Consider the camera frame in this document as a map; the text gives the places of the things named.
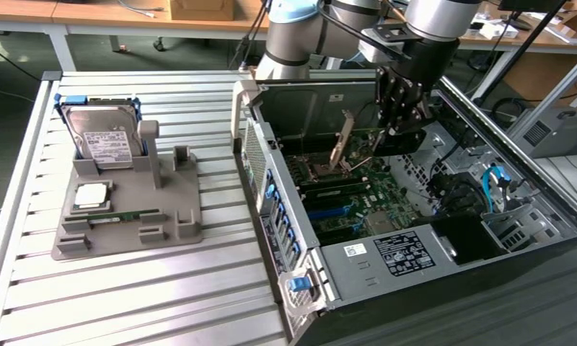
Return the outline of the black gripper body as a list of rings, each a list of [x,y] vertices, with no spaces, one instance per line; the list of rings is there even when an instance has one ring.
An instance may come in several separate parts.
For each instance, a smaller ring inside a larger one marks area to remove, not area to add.
[[[439,80],[443,70],[459,46],[459,40],[435,41],[426,38],[403,40],[391,43],[409,60],[393,63],[395,83],[393,88],[414,87],[421,84],[423,92],[429,92]]]

